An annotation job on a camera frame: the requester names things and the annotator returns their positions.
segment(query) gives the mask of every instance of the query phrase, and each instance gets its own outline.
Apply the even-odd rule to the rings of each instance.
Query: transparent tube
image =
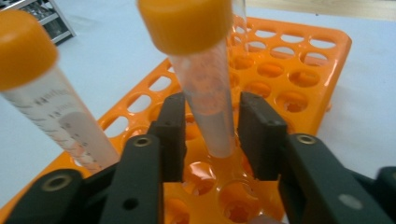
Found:
[[[233,0],[233,28],[227,37],[230,66],[248,56],[248,18],[245,0]]]
[[[231,156],[235,141],[225,40],[212,49],[169,60],[210,155]]]
[[[93,174],[120,159],[57,66],[28,84],[1,94]]]

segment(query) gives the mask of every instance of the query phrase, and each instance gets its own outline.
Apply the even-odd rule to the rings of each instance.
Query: white table surface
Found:
[[[134,1],[56,1],[76,31],[58,48],[60,67],[99,119],[165,55],[151,44]],[[250,17],[346,32],[353,40],[318,137],[346,168],[375,177],[396,165],[396,22],[248,8]],[[0,97],[0,206],[61,149]]]

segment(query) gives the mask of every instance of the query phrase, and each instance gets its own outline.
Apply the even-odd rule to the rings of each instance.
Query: centrifuge tube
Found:
[[[0,93],[92,173],[120,156],[60,68],[58,52],[37,20],[0,12]]]
[[[235,141],[226,36],[228,0],[139,0],[156,47],[169,56],[211,156],[232,155]]]

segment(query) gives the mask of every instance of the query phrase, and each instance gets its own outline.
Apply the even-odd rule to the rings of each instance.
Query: orange cap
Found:
[[[27,12],[0,12],[0,91],[19,87],[47,72],[58,51],[38,21]]]
[[[209,49],[233,23],[230,0],[138,0],[154,45],[171,55]]]

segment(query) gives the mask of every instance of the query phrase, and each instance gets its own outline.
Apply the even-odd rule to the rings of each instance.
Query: orange test tube rack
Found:
[[[350,38],[334,29],[255,18],[247,19],[247,30],[248,54],[238,56],[238,33],[232,34],[236,41],[229,46],[235,126],[239,94],[249,91],[262,96],[284,118],[289,133],[316,134],[347,59]],[[160,79],[168,85],[153,88]],[[110,138],[121,153],[130,137],[147,131],[163,100],[179,91],[171,64],[164,60],[98,122],[105,130],[119,117],[128,120],[123,132]],[[131,105],[142,98],[149,98],[147,108],[131,112]],[[165,224],[245,223],[261,213],[275,219],[284,216],[277,182],[254,179],[240,148],[227,159],[210,157],[188,107],[186,127],[184,182],[164,184]],[[37,178],[62,168],[90,175],[62,153]],[[28,188],[0,210],[1,222]]]

